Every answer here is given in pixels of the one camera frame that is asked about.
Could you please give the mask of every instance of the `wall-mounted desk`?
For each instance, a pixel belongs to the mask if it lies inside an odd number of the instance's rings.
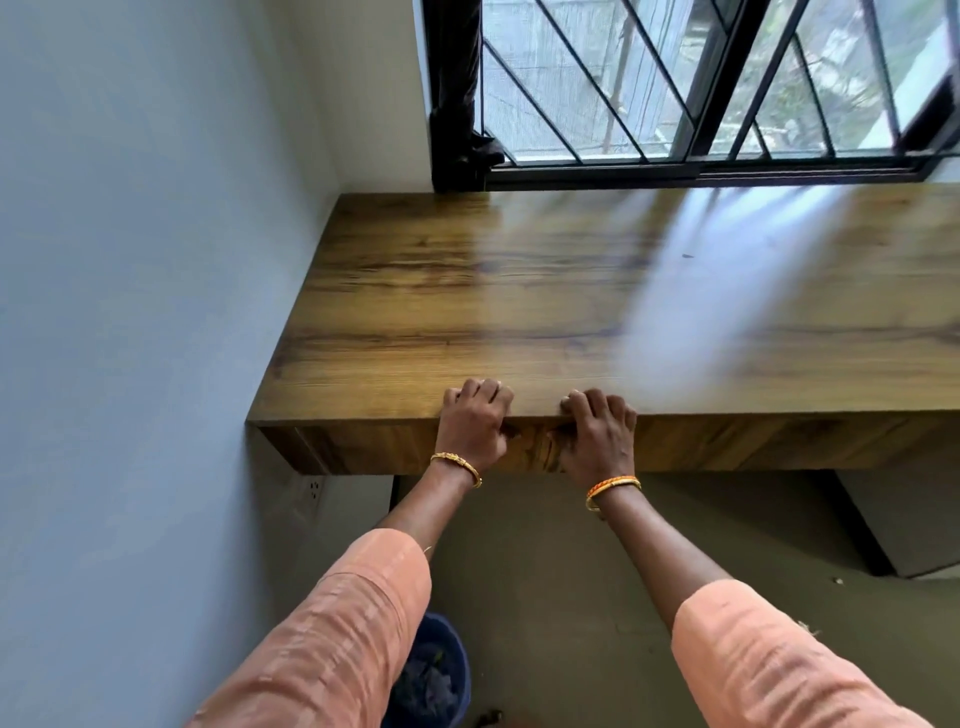
[[[250,412],[302,473],[418,473],[444,388],[571,388],[642,471],[869,468],[960,420],[960,185],[346,195]]]

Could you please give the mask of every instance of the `dark curtain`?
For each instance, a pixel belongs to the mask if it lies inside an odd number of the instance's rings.
[[[503,147],[473,130],[482,0],[422,0],[430,66],[430,157],[437,192],[482,190]]]

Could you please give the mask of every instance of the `bucket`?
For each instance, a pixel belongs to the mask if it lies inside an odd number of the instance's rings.
[[[470,704],[467,651],[453,626],[432,612],[423,615],[414,645],[390,691],[386,728],[453,728]]]

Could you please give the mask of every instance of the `floor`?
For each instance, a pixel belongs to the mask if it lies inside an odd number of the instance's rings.
[[[874,578],[802,473],[643,478],[661,512],[900,703],[960,726],[960,580]],[[431,609],[468,651],[466,726],[704,726],[667,633],[609,529],[563,475],[497,476],[433,560]]]

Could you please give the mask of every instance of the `bracelet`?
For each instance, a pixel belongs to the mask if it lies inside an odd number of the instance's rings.
[[[600,507],[593,502],[593,497],[599,496],[608,488],[612,488],[617,485],[635,485],[637,490],[643,490],[640,488],[640,481],[632,475],[618,475],[617,477],[602,480],[587,491],[587,510],[593,513],[599,513]]]
[[[466,460],[464,460],[460,455],[456,454],[455,452],[434,452],[432,455],[430,455],[431,463],[437,459],[449,460],[451,463],[456,463],[461,468],[466,468],[467,470],[469,470],[470,474],[473,475],[474,488],[479,488],[481,485],[483,485],[483,478],[480,477],[480,473],[477,472],[477,469],[474,468],[472,465],[470,465],[470,463],[468,463]]]

